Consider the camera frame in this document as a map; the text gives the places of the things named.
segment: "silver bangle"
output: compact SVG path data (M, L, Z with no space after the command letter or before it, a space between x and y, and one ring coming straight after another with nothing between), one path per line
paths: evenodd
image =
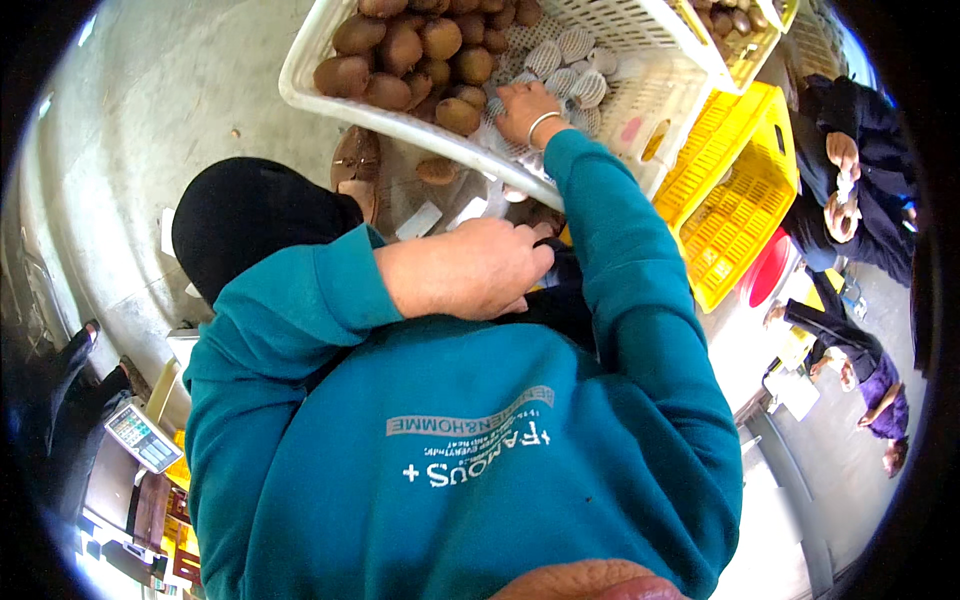
M550 112L542 114L540 117L538 117L537 120L534 121L534 124L530 126L530 131L527 132L527 146L534 145L534 130L537 128L537 125L549 119L550 117L559 117L559 116L562 116L560 115L559 112L557 112L556 110L551 110Z

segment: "digital scale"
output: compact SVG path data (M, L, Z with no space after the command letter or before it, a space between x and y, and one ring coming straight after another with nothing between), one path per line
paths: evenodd
M117 411L104 427L150 472L161 473L183 456L183 450L132 404Z

